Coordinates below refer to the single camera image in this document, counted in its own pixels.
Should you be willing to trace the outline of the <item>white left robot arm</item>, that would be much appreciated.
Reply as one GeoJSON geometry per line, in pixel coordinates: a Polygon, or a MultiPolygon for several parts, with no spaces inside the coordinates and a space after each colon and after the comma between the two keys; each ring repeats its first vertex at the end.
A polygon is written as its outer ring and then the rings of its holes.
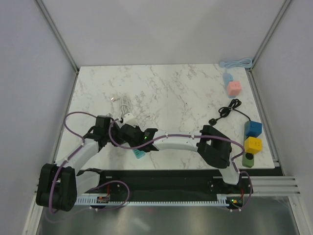
{"type": "Polygon", "coordinates": [[[36,204],[46,207],[51,213],[70,211],[78,195],[89,189],[103,192],[107,180],[98,173],[79,173],[89,159],[109,142],[110,116],[97,116],[95,125],[82,136],[82,143],[64,159],[54,164],[45,164],[40,172],[36,204]]]}

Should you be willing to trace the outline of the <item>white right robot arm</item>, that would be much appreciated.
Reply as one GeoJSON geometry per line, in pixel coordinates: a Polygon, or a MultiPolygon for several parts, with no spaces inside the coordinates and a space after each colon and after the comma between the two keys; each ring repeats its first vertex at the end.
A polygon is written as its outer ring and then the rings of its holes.
{"type": "Polygon", "coordinates": [[[232,144],[242,149],[244,147],[213,126],[205,125],[197,132],[166,132],[156,128],[145,131],[136,126],[124,124],[118,138],[126,142],[131,148],[143,152],[184,150],[198,153],[209,165],[217,168],[228,192],[234,193],[242,186],[240,173],[233,158],[231,158],[232,144]]]}

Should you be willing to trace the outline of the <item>teal power strip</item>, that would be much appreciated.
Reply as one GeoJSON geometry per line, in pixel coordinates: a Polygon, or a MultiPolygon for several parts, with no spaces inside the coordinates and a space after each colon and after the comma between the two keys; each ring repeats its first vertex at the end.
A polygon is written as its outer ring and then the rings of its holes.
{"type": "Polygon", "coordinates": [[[137,159],[140,159],[145,156],[145,152],[138,149],[133,149],[133,153],[137,159]]]}

